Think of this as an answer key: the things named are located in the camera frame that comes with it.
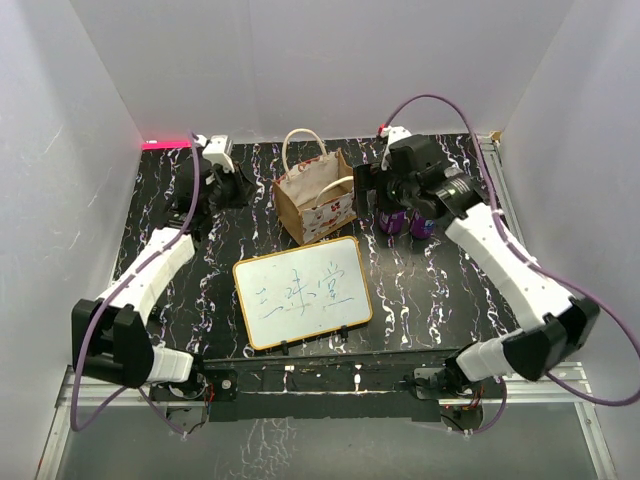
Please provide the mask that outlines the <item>purple soda can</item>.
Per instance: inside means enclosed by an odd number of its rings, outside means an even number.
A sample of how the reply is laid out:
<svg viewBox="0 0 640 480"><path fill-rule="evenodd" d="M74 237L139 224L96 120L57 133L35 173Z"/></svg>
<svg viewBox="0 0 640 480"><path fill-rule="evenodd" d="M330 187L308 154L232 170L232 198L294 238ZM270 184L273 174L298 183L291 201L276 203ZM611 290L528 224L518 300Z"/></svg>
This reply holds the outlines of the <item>purple soda can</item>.
<svg viewBox="0 0 640 480"><path fill-rule="evenodd" d="M413 238L426 240L430 238L435 229L435 222L421 215L417 210L412 212L409 232Z"/></svg>
<svg viewBox="0 0 640 480"><path fill-rule="evenodd" d="M393 213L387 213L382 210L379 211L378 225L382 232L387 235L398 234L404 226L406 220L406 211L396 211Z"/></svg>

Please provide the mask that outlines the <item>printed canvas tote bag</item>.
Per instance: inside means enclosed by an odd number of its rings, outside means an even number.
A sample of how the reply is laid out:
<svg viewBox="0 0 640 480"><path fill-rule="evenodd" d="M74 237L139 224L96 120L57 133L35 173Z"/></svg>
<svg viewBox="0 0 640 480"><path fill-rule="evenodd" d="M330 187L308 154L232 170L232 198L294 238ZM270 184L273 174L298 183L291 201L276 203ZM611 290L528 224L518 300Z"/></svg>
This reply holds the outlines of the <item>printed canvas tote bag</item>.
<svg viewBox="0 0 640 480"><path fill-rule="evenodd" d="M309 134L321 154L293 166L288 145L296 134ZM315 243L356 219L354 173L340 149L329 151L312 130L296 128L285 137L281 158L285 173L273 181L278 220L300 245Z"/></svg>

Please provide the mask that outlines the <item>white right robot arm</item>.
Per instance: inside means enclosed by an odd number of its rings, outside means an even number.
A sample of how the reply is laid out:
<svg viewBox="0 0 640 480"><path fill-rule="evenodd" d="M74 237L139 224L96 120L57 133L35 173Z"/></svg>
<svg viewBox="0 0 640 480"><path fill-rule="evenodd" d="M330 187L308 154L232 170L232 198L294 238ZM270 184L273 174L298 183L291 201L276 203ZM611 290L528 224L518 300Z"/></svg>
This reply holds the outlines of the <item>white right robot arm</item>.
<svg viewBox="0 0 640 480"><path fill-rule="evenodd" d="M516 373L537 381L579 350L599 307L535 272L535 261L506 229L481 184L447 166L428 136L403 127L385 127L381 136L387 141L382 160L354 170L357 213L368 212L368 194L375 192L381 213L413 210L438 221L488 276L518 324L509 334L456 351L427 385L466 397L489 377Z"/></svg>

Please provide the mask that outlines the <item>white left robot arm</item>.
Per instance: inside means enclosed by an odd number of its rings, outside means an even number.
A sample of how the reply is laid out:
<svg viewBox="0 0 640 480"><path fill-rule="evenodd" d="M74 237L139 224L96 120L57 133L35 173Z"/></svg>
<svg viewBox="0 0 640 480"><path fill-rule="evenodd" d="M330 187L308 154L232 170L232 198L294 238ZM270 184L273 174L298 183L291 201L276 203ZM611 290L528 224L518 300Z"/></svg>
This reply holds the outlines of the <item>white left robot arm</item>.
<svg viewBox="0 0 640 480"><path fill-rule="evenodd" d="M193 366L193 355L153 344L147 324L168 284L208 238L214 215L246 206L252 193L229 154L197 151L177 175L174 194L139 256L97 299L73 307L77 375L128 388L169 382L186 399L204 392L207 376Z"/></svg>

